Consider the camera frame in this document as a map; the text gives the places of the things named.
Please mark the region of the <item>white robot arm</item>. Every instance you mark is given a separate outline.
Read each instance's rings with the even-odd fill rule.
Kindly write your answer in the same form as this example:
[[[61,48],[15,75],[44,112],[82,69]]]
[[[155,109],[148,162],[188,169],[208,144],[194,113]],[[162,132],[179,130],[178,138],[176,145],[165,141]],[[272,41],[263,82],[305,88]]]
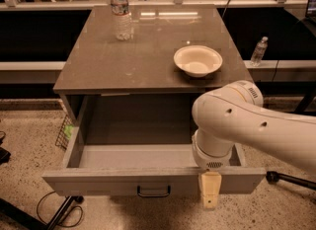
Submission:
[[[307,173],[316,173],[316,117],[275,112],[263,107],[263,95],[241,80],[200,95],[192,107],[197,130],[192,137],[202,205],[218,203],[222,175],[232,147],[252,146]]]

